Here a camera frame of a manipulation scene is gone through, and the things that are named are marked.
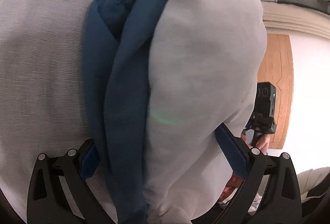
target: gray fabric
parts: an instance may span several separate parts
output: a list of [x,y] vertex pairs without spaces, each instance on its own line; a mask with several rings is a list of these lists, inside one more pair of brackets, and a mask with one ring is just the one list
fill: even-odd
[[[80,41],[91,2],[0,0],[0,188],[23,220],[38,154],[60,156],[90,137]],[[88,184],[116,219],[103,174]]]

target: wooden panel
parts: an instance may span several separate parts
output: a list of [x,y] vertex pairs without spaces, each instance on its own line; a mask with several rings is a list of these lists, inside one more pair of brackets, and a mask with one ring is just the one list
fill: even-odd
[[267,50],[258,72],[258,82],[269,81],[276,87],[276,133],[270,148],[282,149],[290,121],[293,95],[293,59],[288,35],[268,34]]

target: wrinkled fabric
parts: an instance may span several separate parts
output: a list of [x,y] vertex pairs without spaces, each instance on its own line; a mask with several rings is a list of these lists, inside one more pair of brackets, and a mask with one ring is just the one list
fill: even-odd
[[260,0],[169,0],[150,51],[148,223],[191,223],[232,170],[214,137],[240,136],[254,107],[267,35]]
[[[0,188],[24,221],[37,156],[62,156],[91,138],[81,41],[92,2],[0,0]],[[101,166],[86,182],[117,221],[104,170]],[[65,180],[62,184],[70,207],[81,217]]]
[[143,144],[151,39],[167,0],[95,0],[82,42],[86,114],[118,223],[146,223]]

